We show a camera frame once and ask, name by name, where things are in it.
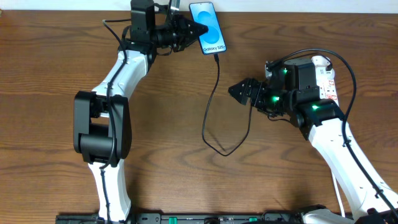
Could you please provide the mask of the blue Galaxy smartphone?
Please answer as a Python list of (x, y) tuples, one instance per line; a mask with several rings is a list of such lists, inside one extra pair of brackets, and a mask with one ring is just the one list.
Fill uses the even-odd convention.
[(207, 31), (199, 36), (201, 51), (204, 55), (219, 54), (227, 50), (221, 27), (212, 2), (195, 2), (189, 10), (196, 23), (207, 26)]

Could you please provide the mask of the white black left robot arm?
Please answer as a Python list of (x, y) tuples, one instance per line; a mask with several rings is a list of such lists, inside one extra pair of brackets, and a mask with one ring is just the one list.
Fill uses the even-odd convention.
[(132, 144), (129, 100), (149, 73), (159, 48), (182, 51), (208, 32), (208, 27), (181, 14), (156, 25), (155, 16), (127, 19), (118, 58), (106, 78), (74, 98), (73, 147), (91, 169), (100, 202), (95, 223), (126, 223), (131, 200), (124, 177), (124, 160)]

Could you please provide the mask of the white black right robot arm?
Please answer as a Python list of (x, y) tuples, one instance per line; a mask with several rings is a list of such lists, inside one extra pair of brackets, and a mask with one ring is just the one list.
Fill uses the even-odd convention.
[(302, 215), (305, 223), (397, 223), (397, 193), (377, 173), (356, 142), (342, 112), (329, 58), (293, 58), (266, 65), (267, 81), (246, 78), (229, 94), (273, 121), (286, 114), (320, 153), (343, 190), (352, 217), (319, 208)]

